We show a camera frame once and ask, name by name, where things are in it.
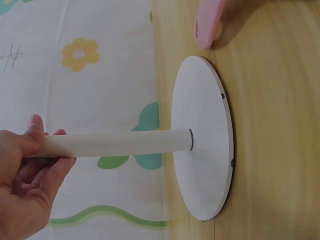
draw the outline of white pole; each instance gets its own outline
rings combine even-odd
[[[189,151],[189,129],[135,131],[118,134],[45,136],[41,151],[32,157],[109,157]]]

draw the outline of black ring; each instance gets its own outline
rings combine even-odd
[[[191,133],[191,141],[192,141],[191,148],[190,148],[190,151],[191,151],[192,149],[194,149],[194,134],[191,131],[191,129],[189,129],[189,130],[190,130],[190,133]]]

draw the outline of finger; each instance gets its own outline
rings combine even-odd
[[[64,129],[59,129],[54,133],[54,135],[65,135],[65,134],[67,133]],[[54,158],[51,158],[51,159],[50,158],[44,158],[44,159],[30,158],[27,165],[25,165],[18,172],[17,176],[21,179],[23,183],[34,184],[39,187],[42,176],[45,173],[45,171],[42,171],[42,169],[48,165],[50,167],[56,162],[57,162],[57,159],[54,159]]]
[[[20,189],[15,194],[22,197],[25,196],[27,192],[29,192],[32,189],[34,189],[34,187],[31,186],[30,183],[22,183],[20,185]]]
[[[52,205],[61,184],[75,162],[75,158],[61,157],[42,177],[39,186],[41,191],[30,190],[27,196],[47,205],[49,200],[49,204]]]
[[[40,187],[40,184],[41,184],[41,181],[42,181],[42,178],[44,177],[44,175],[47,173],[48,169],[50,167],[49,166],[46,166],[44,168],[42,168],[38,173],[37,175],[34,177],[34,179],[32,180],[30,186],[32,188],[39,188]]]
[[[64,129],[58,129],[57,131],[54,132],[53,135],[66,135],[67,132]]]
[[[0,185],[11,187],[20,168],[22,152],[18,138],[13,132],[0,131]]]
[[[50,164],[54,159],[44,160],[30,160],[21,170],[17,173],[17,176],[21,178],[22,182],[30,184],[38,172]]]
[[[23,157],[37,153],[45,141],[44,123],[38,114],[31,116],[27,131],[18,137]]]
[[[18,195],[18,196],[23,196],[26,194],[26,191],[23,189],[23,181],[21,180],[20,177],[15,177],[13,179],[13,184],[11,188],[11,193]]]

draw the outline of white round base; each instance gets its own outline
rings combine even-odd
[[[176,177],[183,200],[198,220],[215,217],[230,188],[234,139],[227,97],[208,61],[190,56],[176,77],[172,129],[191,129],[193,149],[174,152]]]

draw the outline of pink handle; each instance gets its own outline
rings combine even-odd
[[[196,16],[194,37],[199,47],[209,49],[227,0],[201,0]]]

